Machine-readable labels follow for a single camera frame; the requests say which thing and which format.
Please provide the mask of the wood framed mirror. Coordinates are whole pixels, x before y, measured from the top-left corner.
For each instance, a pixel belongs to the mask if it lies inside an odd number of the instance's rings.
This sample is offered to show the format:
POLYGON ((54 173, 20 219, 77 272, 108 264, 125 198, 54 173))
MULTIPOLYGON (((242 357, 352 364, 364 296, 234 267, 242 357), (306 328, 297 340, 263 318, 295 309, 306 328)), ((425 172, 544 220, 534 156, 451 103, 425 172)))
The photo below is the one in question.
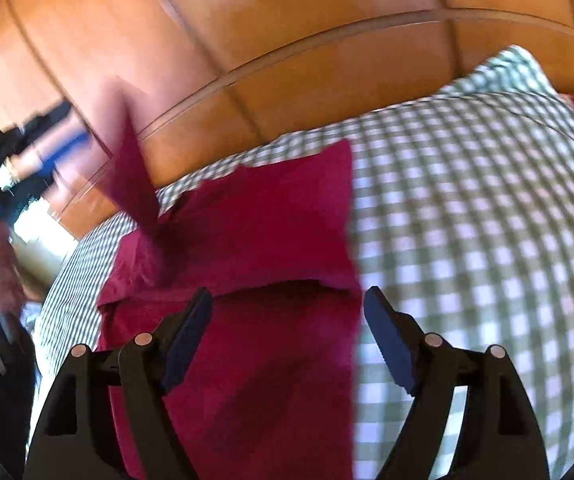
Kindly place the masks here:
POLYGON ((77 176, 71 164, 62 162, 55 168, 55 183, 38 200, 33 200, 12 226, 12 246, 30 301, 46 299, 66 260, 78 246, 78 239, 60 223, 56 211, 56 207, 70 200, 77 176))

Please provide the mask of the green white checkered bedspread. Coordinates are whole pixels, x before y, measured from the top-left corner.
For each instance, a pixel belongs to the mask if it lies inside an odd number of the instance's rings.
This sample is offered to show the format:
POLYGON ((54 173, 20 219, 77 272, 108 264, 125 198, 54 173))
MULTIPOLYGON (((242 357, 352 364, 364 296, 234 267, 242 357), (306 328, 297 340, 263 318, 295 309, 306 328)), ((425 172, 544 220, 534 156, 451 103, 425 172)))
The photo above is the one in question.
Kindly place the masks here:
POLYGON ((574 463, 573 107, 511 47, 434 96, 214 162, 162 188, 161 204, 342 139, 362 282, 458 344, 508 344, 561 478, 574 463))

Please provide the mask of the wooden panelled wardrobe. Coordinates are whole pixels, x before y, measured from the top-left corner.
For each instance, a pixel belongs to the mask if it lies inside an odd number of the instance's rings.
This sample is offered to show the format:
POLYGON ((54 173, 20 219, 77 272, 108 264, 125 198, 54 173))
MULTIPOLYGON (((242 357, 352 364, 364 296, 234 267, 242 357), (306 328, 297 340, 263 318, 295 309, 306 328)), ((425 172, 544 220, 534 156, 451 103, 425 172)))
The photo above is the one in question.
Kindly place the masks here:
POLYGON ((416 99, 511 44, 574 93, 574 0, 0 0, 0 127, 132 92, 153 181, 416 99))

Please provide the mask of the dark red knit garment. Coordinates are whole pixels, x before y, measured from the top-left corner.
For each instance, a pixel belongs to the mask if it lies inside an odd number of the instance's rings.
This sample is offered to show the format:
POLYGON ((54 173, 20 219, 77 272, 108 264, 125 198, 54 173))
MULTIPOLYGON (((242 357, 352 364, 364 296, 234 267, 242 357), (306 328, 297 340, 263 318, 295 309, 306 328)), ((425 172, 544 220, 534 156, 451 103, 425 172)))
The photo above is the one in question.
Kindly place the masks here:
POLYGON ((136 222, 97 307, 101 349, 184 310, 213 314, 163 405, 202 479, 347 479, 360 284, 349 256, 352 151, 240 166, 162 210, 123 84, 97 105, 112 151, 102 187, 136 222))

